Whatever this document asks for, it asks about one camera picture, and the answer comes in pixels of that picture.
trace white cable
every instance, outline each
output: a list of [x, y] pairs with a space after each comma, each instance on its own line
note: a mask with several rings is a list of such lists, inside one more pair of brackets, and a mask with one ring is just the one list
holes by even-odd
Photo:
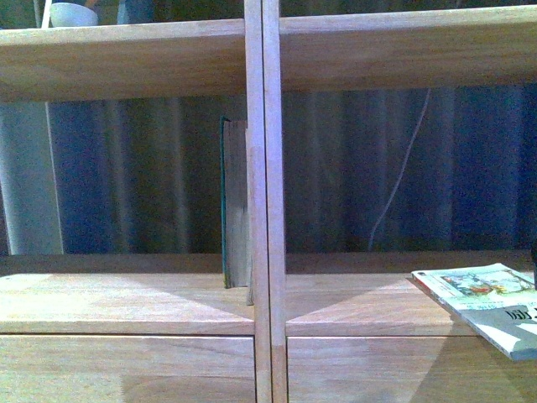
[[389, 195], [388, 202], [384, 206], [383, 212], [378, 217], [377, 221], [375, 222], [375, 225], [373, 226], [373, 229], [371, 230], [371, 234], [369, 235], [369, 242], [368, 242], [369, 252], [371, 252], [371, 250], [373, 249], [373, 241], [375, 239], [375, 233], [377, 232], [377, 228], [382, 222], [382, 220], [384, 219], [386, 212], [388, 211], [390, 205], [392, 204], [392, 201], [394, 200], [394, 197], [395, 197], [395, 193], [397, 193], [397, 190], [399, 189], [399, 185], [401, 184], [401, 180], [403, 179], [404, 170], [406, 169], [406, 165], [409, 162], [410, 151], [412, 151], [414, 140], [416, 140], [416, 136], [418, 135], [418, 132], [420, 131], [421, 123], [423, 122], [423, 118], [425, 116], [425, 113], [427, 112], [427, 107], [429, 106], [429, 99], [430, 99], [430, 88], [427, 89], [425, 100], [423, 102], [423, 107], [421, 108], [420, 118], [418, 119], [418, 123], [416, 124], [416, 127], [414, 128], [412, 137], [410, 138], [409, 146], [406, 149], [406, 154], [404, 155], [403, 165], [401, 166], [401, 170], [399, 171], [399, 177], [397, 178], [397, 181], [395, 182], [394, 188], [392, 189], [392, 193]]

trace drawer front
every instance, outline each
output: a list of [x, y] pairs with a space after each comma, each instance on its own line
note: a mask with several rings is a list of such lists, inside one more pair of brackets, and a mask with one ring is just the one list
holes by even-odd
[[537, 365], [478, 337], [289, 338], [292, 403], [536, 402]]
[[253, 338], [1, 336], [2, 403], [255, 402]]

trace wooden panel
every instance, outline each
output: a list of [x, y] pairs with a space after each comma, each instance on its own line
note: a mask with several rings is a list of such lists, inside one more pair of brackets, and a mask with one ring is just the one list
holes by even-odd
[[478, 337], [290, 338], [291, 403], [535, 402], [537, 367]]
[[287, 403], [284, 152], [279, 48], [279, 1], [263, 0], [263, 74], [273, 402]]
[[257, 403], [272, 402], [270, 362], [269, 261], [263, 110], [263, 30], [260, 0], [245, 0], [248, 129], [246, 158], [248, 213], [252, 248], [252, 291], [255, 303]]
[[419, 290], [409, 273], [497, 262], [516, 270], [533, 269], [529, 251], [290, 256], [291, 272], [340, 274], [288, 275], [287, 335], [474, 335]]
[[0, 275], [221, 272], [220, 254], [49, 254], [0, 258]]
[[0, 101], [238, 94], [241, 19], [0, 34]]
[[537, 6], [282, 18], [285, 90], [537, 80]]
[[245, 289], [222, 275], [10, 275], [0, 333], [253, 334]]
[[4, 403], [255, 401], [252, 338], [0, 337]]

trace hardcover book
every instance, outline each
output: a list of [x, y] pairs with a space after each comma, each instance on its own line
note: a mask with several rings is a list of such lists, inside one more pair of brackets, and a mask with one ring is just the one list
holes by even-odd
[[245, 121], [221, 121], [222, 268], [226, 288], [250, 287], [252, 259], [248, 223], [248, 173]]

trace paperback book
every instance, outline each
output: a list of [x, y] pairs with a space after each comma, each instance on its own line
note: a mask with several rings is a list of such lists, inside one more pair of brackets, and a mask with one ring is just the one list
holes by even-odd
[[537, 359], [537, 291], [528, 276], [497, 263], [412, 277], [512, 360]]

